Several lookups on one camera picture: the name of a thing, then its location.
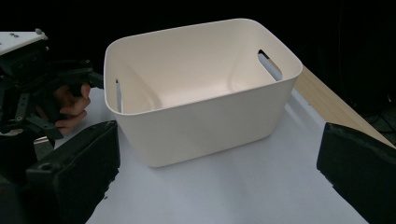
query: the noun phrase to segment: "storage bin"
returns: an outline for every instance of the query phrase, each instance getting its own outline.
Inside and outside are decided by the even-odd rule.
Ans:
[[[126,36],[106,49],[106,105],[145,163],[160,167],[271,134],[302,69],[250,19]]]

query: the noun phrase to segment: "black background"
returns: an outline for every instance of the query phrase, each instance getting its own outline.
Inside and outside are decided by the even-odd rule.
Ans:
[[[54,59],[91,59],[101,74],[107,46],[121,37],[248,18],[276,35],[361,114],[389,105],[396,89],[396,7],[390,0],[256,4],[3,0],[0,8],[0,31],[39,28],[49,37]]]

